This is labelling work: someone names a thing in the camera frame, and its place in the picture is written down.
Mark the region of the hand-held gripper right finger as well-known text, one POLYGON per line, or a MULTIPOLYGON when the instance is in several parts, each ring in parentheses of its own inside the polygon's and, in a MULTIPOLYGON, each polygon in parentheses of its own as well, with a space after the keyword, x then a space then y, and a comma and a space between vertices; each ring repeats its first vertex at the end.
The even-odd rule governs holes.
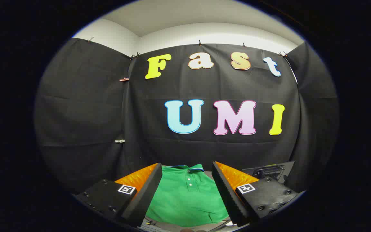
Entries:
POLYGON ((295 162, 237 170, 213 162, 212 177, 231 221, 237 226, 268 220, 299 197, 287 187, 295 162))

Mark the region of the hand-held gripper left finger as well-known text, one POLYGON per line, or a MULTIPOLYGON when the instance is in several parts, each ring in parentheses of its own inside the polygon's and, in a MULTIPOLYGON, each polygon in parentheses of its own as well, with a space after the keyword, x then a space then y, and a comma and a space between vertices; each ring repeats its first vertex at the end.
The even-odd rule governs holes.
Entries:
POLYGON ((139 227, 161 178, 162 165, 155 163, 115 181, 100 180, 76 199, 113 223, 139 227))

